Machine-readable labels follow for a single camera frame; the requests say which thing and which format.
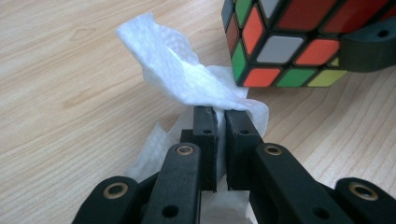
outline tissue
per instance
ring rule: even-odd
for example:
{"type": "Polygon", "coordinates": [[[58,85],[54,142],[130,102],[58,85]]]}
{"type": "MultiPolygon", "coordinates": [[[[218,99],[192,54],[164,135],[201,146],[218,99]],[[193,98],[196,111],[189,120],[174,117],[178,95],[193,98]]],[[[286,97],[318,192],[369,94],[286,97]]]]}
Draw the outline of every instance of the tissue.
{"type": "Polygon", "coordinates": [[[145,147],[126,174],[143,179],[161,169],[167,149],[175,144],[182,129],[192,128],[192,107],[210,105],[219,121],[218,192],[204,192],[202,223],[250,223],[246,218],[248,193],[227,191],[225,181],[224,110],[246,110],[263,136],[268,122],[268,107],[247,99],[248,89],[236,87],[230,67],[204,66],[180,32],[161,26],[152,14],[144,14],[125,22],[117,35],[142,65],[147,83],[170,98],[190,105],[175,126],[167,133],[157,124],[145,147]]]}

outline rubik's cube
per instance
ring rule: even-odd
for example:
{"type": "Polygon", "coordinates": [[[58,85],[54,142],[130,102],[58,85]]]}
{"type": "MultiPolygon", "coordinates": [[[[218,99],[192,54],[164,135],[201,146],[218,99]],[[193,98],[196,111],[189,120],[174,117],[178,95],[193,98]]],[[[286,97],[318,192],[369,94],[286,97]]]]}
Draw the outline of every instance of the rubik's cube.
{"type": "Polygon", "coordinates": [[[396,15],[392,0],[225,0],[238,86],[328,87],[347,73],[340,36],[396,15]]]}

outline white tissue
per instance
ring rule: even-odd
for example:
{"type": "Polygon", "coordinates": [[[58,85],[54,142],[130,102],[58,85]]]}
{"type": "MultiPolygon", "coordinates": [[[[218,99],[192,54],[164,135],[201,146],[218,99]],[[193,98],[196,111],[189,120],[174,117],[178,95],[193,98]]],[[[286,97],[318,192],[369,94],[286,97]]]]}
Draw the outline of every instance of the white tissue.
{"type": "Polygon", "coordinates": [[[166,133],[157,124],[144,149],[126,174],[141,181],[158,172],[167,149],[175,144],[182,129],[192,128],[192,107],[211,105],[219,121],[218,193],[204,192],[202,223],[250,223],[245,212],[248,193],[227,191],[225,178],[225,121],[223,110],[246,110],[263,136],[268,122],[265,104],[246,99],[248,89],[235,86],[228,67],[199,63],[187,38],[180,32],[157,24],[152,14],[124,23],[117,35],[142,65],[144,79],[163,93],[185,105],[191,105],[175,126],[166,133]]]}

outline wood grain surface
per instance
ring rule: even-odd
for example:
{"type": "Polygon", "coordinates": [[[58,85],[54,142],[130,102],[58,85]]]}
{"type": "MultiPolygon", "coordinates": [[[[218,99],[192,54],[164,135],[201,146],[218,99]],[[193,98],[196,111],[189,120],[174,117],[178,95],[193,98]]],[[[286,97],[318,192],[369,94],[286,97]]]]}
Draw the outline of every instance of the wood grain surface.
{"type": "MultiPolygon", "coordinates": [[[[102,180],[136,159],[156,122],[185,106],[146,84],[115,35],[146,12],[205,65],[230,66],[216,1],[0,1],[0,223],[70,223],[102,180]]],[[[396,196],[396,67],[324,89],[252,89],[264,141],[318,181],[356,176],[396,196]]]]}

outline wooden table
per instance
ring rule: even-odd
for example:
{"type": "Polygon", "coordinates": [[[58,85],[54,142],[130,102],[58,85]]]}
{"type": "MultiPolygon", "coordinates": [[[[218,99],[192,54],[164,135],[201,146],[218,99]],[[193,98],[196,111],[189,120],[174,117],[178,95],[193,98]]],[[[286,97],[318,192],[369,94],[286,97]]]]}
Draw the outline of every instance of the wooden table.
{"type": "MultiPolygon", "coordinates": [[[[0,1],[0,223],[70,223],[91,190],[122,175],[156,122],[184,105],[143,81],[115,35],[153,12],[205,65],[230,66],[216,1],[0,1]]],[[[356,176],[396,196],[396,67],[325,89],[256,89],[264,141],[318,181],[356,176]]]]}

